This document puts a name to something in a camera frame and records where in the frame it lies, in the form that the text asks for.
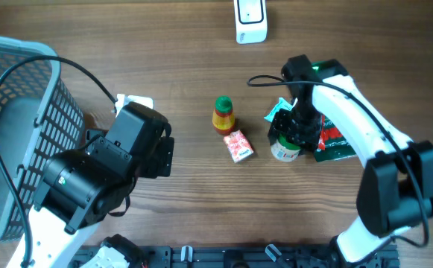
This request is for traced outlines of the red white tissue pack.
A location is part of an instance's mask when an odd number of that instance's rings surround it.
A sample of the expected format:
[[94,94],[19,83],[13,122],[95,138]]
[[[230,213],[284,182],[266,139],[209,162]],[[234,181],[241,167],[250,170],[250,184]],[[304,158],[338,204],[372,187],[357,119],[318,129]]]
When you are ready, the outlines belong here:
[[223,138],[234,163],[239,163],[254,154],[254,150],[241,130],[230,133]]

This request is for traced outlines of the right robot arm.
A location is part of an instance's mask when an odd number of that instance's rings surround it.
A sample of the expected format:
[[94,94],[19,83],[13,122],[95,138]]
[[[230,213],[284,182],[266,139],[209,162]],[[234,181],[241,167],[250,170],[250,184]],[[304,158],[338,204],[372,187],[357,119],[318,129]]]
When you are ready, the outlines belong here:
[[328,118],[354,150],[364,172],[356,198],[357,218],[327,246],[305,249],[295,265],[387,267],[405,232],[429,230],[433,217],[433,144],[415,142],[392,126],[364,98],[337,61],[288,59],[268,86],[287,86],[295,105],[274,114],[268,130],[273,155],[292,161],[322,147]]

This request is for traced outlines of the red sriracha sauce bottle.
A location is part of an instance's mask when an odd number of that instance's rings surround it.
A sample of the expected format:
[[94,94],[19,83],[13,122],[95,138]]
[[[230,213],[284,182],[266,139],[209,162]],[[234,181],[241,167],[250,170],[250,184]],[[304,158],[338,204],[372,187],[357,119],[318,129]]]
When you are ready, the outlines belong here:
[[230,97],[222,95],[215,101],[212,125],[215,131],[221,135],[229,135],[234,130],[236,120]]

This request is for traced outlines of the green lid white jar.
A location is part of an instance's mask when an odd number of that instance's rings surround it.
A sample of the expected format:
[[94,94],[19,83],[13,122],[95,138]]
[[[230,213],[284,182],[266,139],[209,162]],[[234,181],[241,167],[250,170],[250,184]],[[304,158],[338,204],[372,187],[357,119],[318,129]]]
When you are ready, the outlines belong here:
[[283,135],[279,135],[274,144],[271,145],[271,152],[275,159],[281,162],[292,162],[300,154],[301,148],[288,142]]

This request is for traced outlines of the green glove package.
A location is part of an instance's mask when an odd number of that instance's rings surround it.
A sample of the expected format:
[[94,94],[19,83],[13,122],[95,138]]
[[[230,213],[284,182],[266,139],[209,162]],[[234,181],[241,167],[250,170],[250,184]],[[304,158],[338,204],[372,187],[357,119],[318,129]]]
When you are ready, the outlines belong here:
[[[318,77],[321,80],[339,74],[343,76],[347,76],[349,74],[349,72],[337,60],[327,60],[313,63],[312,68],[316,71]],[[316,151],[314,151],[314,158],[316,162],[335,161],[355,156],[354,149],[352,149],[338,128],[326,116],[324,133],[326,148],[325,150],[316,149]]]

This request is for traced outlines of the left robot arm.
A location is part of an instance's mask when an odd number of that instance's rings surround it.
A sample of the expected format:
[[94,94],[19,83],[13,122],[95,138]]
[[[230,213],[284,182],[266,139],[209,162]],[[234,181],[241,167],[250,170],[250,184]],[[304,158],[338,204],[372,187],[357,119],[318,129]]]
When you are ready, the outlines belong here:
[[136,186],[138,178],[169,176],[174,139],[168,119],[130,102],[106,134],[54,154],[33,194],[31,232],[9,267],[66,267]]

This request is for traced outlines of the teal tissue pack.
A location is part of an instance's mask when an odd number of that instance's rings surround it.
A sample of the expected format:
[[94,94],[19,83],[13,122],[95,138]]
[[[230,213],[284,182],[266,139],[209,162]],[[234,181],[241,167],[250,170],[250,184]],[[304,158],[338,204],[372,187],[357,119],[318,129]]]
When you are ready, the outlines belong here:
[[292,103],[288,102],[285,98],[279,97],[279,102],[272,108],[272,110],[264,117],[264,119],[268,122],[272,122],[275,114],[281,109],[291,111],[297,103],[297,100],[294,100]]

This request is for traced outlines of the red sachet stick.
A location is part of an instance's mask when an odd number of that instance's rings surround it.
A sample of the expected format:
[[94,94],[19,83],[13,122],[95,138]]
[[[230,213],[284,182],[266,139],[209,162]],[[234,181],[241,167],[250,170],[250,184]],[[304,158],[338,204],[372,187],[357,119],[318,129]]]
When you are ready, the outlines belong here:
[[321,129],[320,129],[320,136],[317,144],[317,148],[319,150],[325,150],[325,133],[324,133],[324,124],[325,124],[325,115],[321,115]]

